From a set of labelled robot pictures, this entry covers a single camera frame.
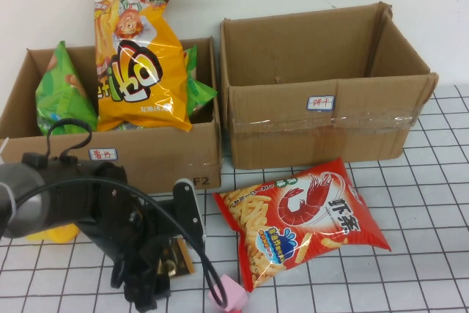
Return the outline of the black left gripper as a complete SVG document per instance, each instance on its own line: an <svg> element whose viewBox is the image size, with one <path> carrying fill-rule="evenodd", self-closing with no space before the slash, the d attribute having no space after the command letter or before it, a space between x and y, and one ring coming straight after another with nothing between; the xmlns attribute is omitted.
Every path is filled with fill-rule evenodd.
<svg viewBox="0 0 469 313"><path fill-rule="evenodd" d="M106 255L114 265L111 287L125 283L125 299L137 310L154 310L168 298L170 277L158 266L169 245L171 227L150 204L137 199L106 200Z"/></svg>

